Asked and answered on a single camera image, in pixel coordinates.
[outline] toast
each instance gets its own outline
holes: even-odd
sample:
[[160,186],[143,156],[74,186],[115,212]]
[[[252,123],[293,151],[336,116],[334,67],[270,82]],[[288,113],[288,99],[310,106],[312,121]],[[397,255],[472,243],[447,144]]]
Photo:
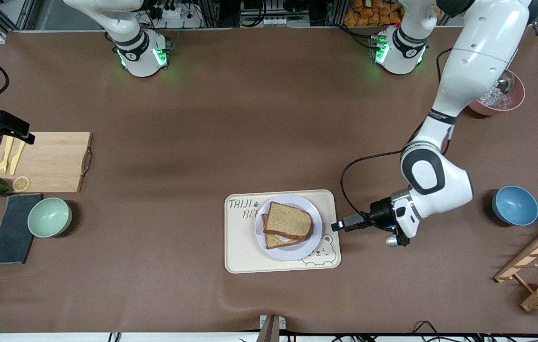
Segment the toast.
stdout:
[[[269,215],[267,215],[267,214],[262,214],[263,227],[267,226],[267,217],[268,216]],[[267,244],[267,249],[290,246],[290,245],[294,245],[295,243],[299,243],[299,242],[301,242],[301,241],[299,241],[299,240],[282,241],[275,234],[265,234],[265,243]]]
[[305,210],[271,202],[263,232],[302,241],[311,235],[312,225],[311,216]]

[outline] brown tablecloth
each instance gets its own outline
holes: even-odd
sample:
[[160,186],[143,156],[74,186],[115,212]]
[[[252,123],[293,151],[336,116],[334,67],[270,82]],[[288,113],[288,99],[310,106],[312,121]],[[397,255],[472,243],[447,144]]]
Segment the brown tablecloth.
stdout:
[[[351,214],[341,169],[399,149],[432,105],[436,55],[460,29],[437,28],[424,61],[395,76],[337,29],[184,32],[169,70],[123,71],[102,33],[10,33],[0,109],[35,131],[90,131],[95,158],[64,238],[36,238],[23,265],[0,265],[0,332],[236,331],[281,314],[308,333],[538,333],[515,282],[491,277],[537,234],[486,213],[494,189],[538,200],[538,38],[511,69],[515,112],[458,121],[448,157],[467,169],[473,202],[432,216],[408,247],[377,229],[341,234],[334,270],[232,275],[223,202],[232,193],[328,189]],[[360,163],[346,187],[358,206],[404,188],[397,156]],[[0,220],[6,200],[0,198]],[[538,268],[520,272],[538,281]]]

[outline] plastic knife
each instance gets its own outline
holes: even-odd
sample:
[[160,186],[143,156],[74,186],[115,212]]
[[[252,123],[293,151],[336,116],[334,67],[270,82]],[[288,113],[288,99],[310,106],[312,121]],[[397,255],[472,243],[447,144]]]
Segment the plastic knife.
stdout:
[[13,156],[11,163],[9,165],[9,174],[13,176],[15,173],[15,168],[18,166],[19,157],[22,155],[22,151],[24,150],[24,146],[26,146],[26,143],[23,141],[19,142],[18,146],[18,153]]

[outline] wooden cutting board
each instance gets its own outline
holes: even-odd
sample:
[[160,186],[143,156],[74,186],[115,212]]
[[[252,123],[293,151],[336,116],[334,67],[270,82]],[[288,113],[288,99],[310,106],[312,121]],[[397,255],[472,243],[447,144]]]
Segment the wooden cutting board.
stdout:
[[[19,176],[30,178],[27,192],[79,192],[91,163],[90,132],[32,132],[36,136],[33,145],[26,145],[13,175],[9,175],[11,160],[18,152],[20,141],[14,139],[7,166],[7,174],[1,176],[9,184]],[[5,154],[6,137],[2,137],[0,162]]]

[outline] tray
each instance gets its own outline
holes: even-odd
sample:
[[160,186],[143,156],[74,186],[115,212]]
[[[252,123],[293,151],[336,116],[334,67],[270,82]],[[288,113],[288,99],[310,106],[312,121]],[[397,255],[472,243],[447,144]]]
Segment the tray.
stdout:
[[[323,235],[318,247],[309,256],[295,261],[280,261],[267,255],[259,246],[254,231],[256,214],[262,204],[285,193],[299,195],[311,201],[323,222]],[[338,233],[330,229],[330,223],[334,222],[335,199],[328,190],[231,195],[225,200],[225,268],[230,273],[335,268],[341,263],[341,247]]]

